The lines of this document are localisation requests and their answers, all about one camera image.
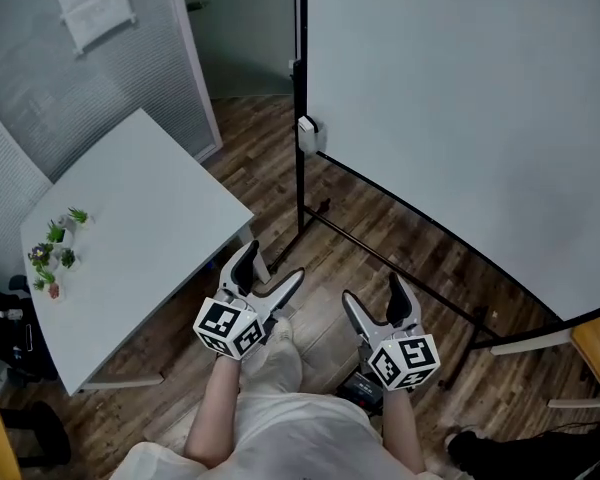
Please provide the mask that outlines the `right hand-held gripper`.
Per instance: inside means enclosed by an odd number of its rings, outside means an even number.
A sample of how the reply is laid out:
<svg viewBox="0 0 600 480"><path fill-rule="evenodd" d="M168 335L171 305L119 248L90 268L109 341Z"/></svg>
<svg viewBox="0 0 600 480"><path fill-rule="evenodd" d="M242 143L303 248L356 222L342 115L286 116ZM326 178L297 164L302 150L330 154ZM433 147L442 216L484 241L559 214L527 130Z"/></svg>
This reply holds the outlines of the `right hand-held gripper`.
<svg viewBox="0 0 600 480"><path fill-rule="evenodd" d="M398 274L389 275L391 297L386 319L392 326L421 324L421 306L408 283ZM379 325L358 297L345 290L342 305L354 331L363 339L378 336ZM372 349L366 365L387 391L415 388L440 367L440 358L431 334L388 337Z"/></svg>

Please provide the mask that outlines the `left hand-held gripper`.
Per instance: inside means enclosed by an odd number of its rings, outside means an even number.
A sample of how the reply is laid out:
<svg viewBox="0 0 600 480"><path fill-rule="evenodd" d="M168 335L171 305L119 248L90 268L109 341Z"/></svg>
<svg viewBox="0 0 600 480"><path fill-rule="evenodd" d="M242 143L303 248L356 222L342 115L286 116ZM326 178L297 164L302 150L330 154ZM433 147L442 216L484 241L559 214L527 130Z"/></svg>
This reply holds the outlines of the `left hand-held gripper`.
<svg viewBox="0 0 600 480"><path fill-rule="evenodd" d="M305 277L305 269L298 268L270 291L249 294L258 253L259 242L252 240L233 254L221 269L219 290L204 300L193 325L207 348L235 360L249 354L266 337L266 321L287 304Z"/></svg>

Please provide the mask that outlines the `clear plastic cup holder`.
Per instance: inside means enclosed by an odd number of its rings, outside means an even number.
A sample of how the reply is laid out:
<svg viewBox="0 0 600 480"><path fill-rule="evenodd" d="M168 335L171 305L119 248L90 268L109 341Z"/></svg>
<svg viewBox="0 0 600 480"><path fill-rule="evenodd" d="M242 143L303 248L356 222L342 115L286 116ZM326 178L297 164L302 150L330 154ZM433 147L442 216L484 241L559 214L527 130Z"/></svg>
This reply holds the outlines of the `clear plastic cup holder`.
<svg viewBox="0 0 600 480"><path fill-rule="evenodd" d="M323 151L325 148L324 125L319 121L314 120L313 118L311 119L315 122L317 126L317 133L314 136L308 137L302 137L299 135L297 121L298 147L304 154L307 155L316 154L319 151Z"/></svg>

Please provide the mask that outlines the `person's right forearm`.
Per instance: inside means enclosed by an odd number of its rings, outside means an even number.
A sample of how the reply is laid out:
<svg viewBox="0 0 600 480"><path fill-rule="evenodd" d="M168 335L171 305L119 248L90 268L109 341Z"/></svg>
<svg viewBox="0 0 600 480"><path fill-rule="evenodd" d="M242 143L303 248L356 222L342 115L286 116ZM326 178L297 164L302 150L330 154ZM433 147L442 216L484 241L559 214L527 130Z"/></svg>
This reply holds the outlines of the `person's right forearm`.
<svg viewBox="0 0 600 480"><path fill-rule="evenodd" d="M383 446L412 473L425 472L415 415L406 389L383 393Z"/></svg>

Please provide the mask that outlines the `large white whiteboard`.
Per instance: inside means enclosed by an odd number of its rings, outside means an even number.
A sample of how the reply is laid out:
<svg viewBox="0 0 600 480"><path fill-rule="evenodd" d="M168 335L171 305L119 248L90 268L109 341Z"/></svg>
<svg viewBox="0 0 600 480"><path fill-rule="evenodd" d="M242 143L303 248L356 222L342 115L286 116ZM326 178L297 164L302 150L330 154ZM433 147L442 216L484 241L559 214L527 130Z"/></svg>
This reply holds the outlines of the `large white whiteboard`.
<svg viewBox="0 0 600 480"><path fill-rule="evenodd" d="M429 287L426 283L408 273L402 267L398 266L375 249L354 237L351 233L336 225L326 217L330 209L331 200L325 199L320 202L316 209L311 208L305 201L305 161L304 154L298 147L297 121L307 110L307 37L308 37L308 0L294 0L295 3L295 33L297 59L293 61L291 80L293 82L293 103L294 103L294 151L295 151L295 183L296 183L296 215L297 232L289 244L280 252L271 266L277 269L293 251L293 249L304 238L312 224L318 222L331 231L346 239L356 247L362 249L374 259L387 266L391 273L394 272L401 276L411 285L432 297L436 302L442 304L456 315L467 321L472 327L472 335L469 338L465 349L462 352L460 360L457 362L451 377L444 384L444 388L449 390L453 387L464 365L466 364L469 353L482 349L492 348L498 345L515 343L522 340L543 336L557 331L570 329L564 322L553 322L544 328L538 328L531 331L525 331L516 336L503 337L492 331L486 324L487 309L478 307L474 313L470 314L461 309L458 305L451 302L445 296Z"/></svg>

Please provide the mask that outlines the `person's light shoe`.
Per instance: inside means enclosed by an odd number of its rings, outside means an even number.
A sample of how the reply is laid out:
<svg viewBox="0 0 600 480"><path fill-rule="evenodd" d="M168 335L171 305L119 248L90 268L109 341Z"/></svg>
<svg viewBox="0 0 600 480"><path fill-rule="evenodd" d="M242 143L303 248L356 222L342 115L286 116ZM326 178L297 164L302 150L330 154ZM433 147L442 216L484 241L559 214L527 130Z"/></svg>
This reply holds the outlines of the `person's light shoe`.
<svg viewBox="0 0 600 480"><path fill-rule="evenodd" d="M289 319L279 318L274 324L268 342L277 344L283 342L293 342L293 326Z"/></svg>

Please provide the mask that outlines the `black waist device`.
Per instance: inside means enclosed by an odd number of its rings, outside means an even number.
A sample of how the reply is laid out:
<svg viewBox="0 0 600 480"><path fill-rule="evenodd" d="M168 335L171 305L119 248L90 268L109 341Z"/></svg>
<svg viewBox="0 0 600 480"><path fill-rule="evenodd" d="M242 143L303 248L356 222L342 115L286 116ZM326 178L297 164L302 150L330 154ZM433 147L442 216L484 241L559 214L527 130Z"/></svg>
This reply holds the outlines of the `black waist device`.
<svg viewBox="0 0 600 480"><path fill-rule="evenodd" d="M335 395L353 403L368 416L383 414L383 388L358 370L354 370L337 387Z"/></svg>

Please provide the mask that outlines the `person's beige trouser leg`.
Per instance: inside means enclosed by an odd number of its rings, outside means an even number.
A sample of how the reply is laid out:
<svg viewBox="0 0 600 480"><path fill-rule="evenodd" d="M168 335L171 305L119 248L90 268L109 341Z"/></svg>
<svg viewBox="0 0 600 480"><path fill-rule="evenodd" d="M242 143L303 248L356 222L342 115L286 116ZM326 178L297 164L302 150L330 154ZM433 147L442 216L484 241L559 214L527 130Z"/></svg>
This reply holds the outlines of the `person's beige trouser leg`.
<svg viewBox="0 0 600 480"><path fill-rule="evenodd" d="M263 366L241 387L246 394L296 393L303 380L301 356L288 335L267 344L268 355Z"/></svg>

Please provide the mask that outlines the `white table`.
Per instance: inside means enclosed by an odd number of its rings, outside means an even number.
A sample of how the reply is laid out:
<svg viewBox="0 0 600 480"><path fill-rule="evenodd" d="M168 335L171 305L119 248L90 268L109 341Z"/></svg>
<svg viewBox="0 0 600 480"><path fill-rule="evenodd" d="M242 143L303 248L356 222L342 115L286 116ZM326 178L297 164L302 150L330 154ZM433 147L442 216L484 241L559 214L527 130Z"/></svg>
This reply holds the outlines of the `white table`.
<svg viewBox="0 0 600 480"><path fill-rule="evenodd" d="M69 208L88 213L59 269L58 299L37 291L36 315L69 394L91 388L109 358L231 240L247 242L253 213L145 111L92 146L21 225L25 251Z"/></svg>

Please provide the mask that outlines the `person's white shirt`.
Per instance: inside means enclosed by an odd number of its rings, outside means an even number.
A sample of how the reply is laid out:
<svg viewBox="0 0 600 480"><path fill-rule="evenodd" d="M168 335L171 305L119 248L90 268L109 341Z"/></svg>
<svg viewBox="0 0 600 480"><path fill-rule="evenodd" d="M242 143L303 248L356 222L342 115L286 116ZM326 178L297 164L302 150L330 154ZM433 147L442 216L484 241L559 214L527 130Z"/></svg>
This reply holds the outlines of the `person's white shirt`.
<svg viewBox="0 0 600 480"><path fill-rule="evenodd" d="M332 396L241 395L235 436L232 454L211 469L141 442L110 480L442 480L407 469L361 409Z"/></svg>

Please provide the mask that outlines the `black bag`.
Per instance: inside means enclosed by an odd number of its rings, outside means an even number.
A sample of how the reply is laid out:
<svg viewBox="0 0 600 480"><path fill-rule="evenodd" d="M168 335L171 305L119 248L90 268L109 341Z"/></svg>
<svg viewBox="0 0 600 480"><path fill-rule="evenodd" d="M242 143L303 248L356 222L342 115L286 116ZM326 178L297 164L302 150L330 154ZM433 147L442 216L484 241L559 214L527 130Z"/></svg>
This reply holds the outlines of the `black bag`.
<svg viewBox="0 0 600 480"><path fill-rule="evenodd" d="M505 442L467 429L449 435L446 450L473 480L600 480L600 424L586 434L547 431Z"/></svg>

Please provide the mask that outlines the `group of small potted plants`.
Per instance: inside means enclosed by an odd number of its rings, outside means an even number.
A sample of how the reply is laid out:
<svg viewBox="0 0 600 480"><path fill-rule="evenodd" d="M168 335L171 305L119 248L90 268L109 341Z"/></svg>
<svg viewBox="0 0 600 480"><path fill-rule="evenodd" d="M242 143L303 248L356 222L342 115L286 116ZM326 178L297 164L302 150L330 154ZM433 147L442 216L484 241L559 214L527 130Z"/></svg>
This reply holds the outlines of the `group of small potted plants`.
<svg viewBox="0 0 600 480"><path fill-rule="evenodd" d="M66 213L47 223L45 240L27 254L35 274L32 287L36 292L44 293L53 302L63 300L63 274L75 272L81 265L74 249L77 233L93 223L91 213L76 207L69 207Z"/></svg>

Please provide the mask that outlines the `frosted glass door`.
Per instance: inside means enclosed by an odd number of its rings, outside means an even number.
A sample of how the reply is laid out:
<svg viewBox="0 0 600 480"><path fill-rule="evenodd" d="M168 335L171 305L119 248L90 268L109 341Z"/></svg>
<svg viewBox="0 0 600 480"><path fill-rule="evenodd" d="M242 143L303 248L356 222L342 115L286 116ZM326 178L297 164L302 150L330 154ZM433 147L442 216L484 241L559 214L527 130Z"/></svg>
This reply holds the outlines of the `frosted glass door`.
<svg viewBox="0 0 600 480"><path fill-rule="evenodd" d="M212 99L293 92L294 0L194 1L208 3L187 12Z"/></svg>

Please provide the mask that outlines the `black chair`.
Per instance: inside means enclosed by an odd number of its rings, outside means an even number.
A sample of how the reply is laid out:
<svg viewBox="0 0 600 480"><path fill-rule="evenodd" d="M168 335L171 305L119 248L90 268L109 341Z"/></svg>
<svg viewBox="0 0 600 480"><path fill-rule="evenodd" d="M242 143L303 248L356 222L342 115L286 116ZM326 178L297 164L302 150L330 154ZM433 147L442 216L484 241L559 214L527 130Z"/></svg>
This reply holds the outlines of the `black chair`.
<svg viewBox="0 0 600 480"><path fill-rule="evenodd" d="M42 381L55 382L58 372L43 337L30 296L21 297L17 290L28 293L27 280L18 275L9 281L7 294L0 291L0 361L7 365L7 378L25 387ZM50 468L66 465L71 460L71 446L64 426L54 410L45 402L35 402L24 409L0 409L3 426L10 430L34 433L41 454L19 457L24 468Z"/></svg>

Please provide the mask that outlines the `white wall document holder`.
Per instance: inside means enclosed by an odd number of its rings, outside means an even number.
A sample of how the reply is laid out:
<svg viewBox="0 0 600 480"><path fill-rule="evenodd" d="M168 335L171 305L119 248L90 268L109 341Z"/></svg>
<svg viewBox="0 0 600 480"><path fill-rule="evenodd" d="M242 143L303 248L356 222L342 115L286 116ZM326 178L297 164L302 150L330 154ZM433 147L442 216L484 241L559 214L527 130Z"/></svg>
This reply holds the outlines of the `white wall document holder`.
<svg viewBox="0 0 600 480"><path fill-rule="evenodd" d="M67 28L74 53L82 55L93 42L125 23L135 23L130 0L58 0L60 20Z"/></svg>

